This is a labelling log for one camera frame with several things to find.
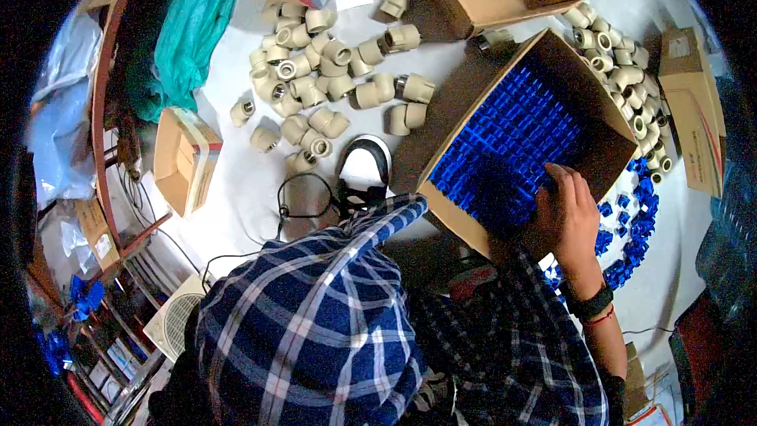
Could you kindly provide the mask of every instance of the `teal cloth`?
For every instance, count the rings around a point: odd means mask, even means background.
[[[143,42],[142,66],[127,73],[131,104],[139,118],[158,122],[160,111],[178,106],[197,111],[192,91],[205,84],[211,54],[231,19],[235,0],[171,0],[155,46],[156,78],[146,69],[149,41]]]

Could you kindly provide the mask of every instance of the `black wristband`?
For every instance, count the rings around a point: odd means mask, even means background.
[[[612,303],[612,289],[607,286],[607,283],[602,283],[599,292],[586,301],[578,301],[576,298],[573,298],[567,282],[562,283],[559,288],[560,293],[565,298],[565,304],[568,305],[568,312],[581,322],[586,322],[597,316]]]

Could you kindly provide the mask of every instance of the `plaid shirt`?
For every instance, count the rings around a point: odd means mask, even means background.
[[[266,243],[256,260],[213,286],[201,302],[195,351],[216,421],[362,425],[402,417],[419,390],[428,390],[421,385],[430,370],[408,318],[399,268],[376,247],[426,210],[423,196],[396,196],[295,242]],[[516,280],[519,290],[497,294],[515,304],[525,297],[520,312],[533,309],[526,318],[487,317],[497,331],[487,339],[511,345],[507,365],[482,361],[496,346],[459,329],[443,299],[418,297],[428,308],[416,313],[426,335],[419,344],[428,346],[435,369],[446,368],[468,392],[458,418],[492,422],[504,410],[529,424],[607,423],[591,357],[540,277],[530,269]],[[519,323],[528,330],[518,331]],[[490,400],[497,402],[493,409]],[[437,418],[446,422],[450,415]]]

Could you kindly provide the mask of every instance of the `fan grille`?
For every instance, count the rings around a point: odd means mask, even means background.
[[[176,356],[184,352],[184,327],[189,314],[200,303],[202,295],[187,293],[176,298],[166,310],[164,319],[164,332],[168,346],[176,353]]]

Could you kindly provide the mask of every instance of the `hand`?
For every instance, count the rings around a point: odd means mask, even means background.
[[[567,166],[547,163],[557,194],[544,188],[536,194],[537,227],[552,237],[552,251],[576,296],[590,299],[602,286],[602,272],[594,256],[600,210],[581,174]]]

